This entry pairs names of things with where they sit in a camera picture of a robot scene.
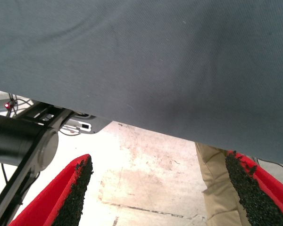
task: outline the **red foam pad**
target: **red foam pad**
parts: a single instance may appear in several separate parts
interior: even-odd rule
[[[10,226],[50,226],[71,193],[90,155],[71,161],[43,191],[10,223]]]
[[[246,172],[249,172],[254,166],[257,167],[253,178],[258,181],[260,189],[275,202],[283,213],[283,184],[245,155],[236,153],[235,157],[240,158],[241,166]]]

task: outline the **metal cylinder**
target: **metal cylinder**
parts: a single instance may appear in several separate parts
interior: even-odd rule
[[[0,115],[0,162],[18,166],[43,126]]]

